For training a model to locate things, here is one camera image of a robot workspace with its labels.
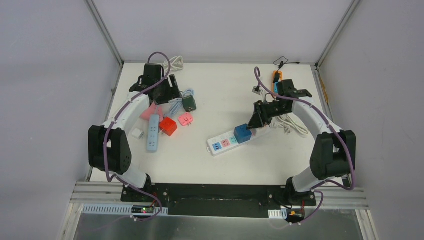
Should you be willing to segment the dark green cube adapter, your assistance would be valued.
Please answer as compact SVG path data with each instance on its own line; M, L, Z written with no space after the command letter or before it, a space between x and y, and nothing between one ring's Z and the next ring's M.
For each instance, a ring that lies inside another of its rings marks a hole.
M197 104L192 95L185 96L181 99L183 109L190 113L197 109Z

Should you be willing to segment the blue cube adapter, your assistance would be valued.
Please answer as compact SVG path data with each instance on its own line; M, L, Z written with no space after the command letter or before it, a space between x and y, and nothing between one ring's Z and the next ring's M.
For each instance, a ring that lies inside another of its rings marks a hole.
M252 138L252 131L247 124L242 124L234 128L234 137L238 144L243 144Z

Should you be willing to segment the pink square plug adapter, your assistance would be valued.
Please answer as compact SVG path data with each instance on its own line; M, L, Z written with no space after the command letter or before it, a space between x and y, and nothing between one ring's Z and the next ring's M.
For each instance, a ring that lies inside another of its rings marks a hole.
M190 112L185 112L181 114L177 118L177 120L182 127L186 127L186 126L189 126L194 121L194 118Z

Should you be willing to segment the white long power strip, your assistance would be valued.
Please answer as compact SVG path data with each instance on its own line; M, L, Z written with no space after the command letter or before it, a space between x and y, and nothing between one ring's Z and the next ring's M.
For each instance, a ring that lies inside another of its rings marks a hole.
M272 146L282 143L284 138L293 133L288 125L271 125L257 129L250 129L252 137L249 141L238 144L234 136L234 130L221 133L213 136L206 141L206 150L213 157L235 150L244 145L265 145L271 144Z

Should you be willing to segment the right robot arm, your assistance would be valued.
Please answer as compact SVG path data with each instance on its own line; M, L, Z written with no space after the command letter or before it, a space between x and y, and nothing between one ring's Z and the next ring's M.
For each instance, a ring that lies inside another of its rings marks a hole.
M279 82L274 96L271 102L259 100L253 104L247 129L261 129L269 126L276 117L294 114L311 133L315 143L309 167L290 177L284 189L273 198L282 206L300 206L314 200L312 191L315 188L332 182L334 178L354 174L356 135L336 126L315 106L312 94L306 89L296 89L291 79Z

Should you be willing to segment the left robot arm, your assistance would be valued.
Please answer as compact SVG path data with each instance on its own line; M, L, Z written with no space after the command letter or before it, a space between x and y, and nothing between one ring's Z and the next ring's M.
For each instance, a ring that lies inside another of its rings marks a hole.
M116 178L128 187L140 202L152 198L150 176L132 163L128 135L143 112L153 104L167 104L181 96L170 69L157 63L146 63L143 74L133 84L124 104L101 125L88 130L88 163L105 172L107 179Z

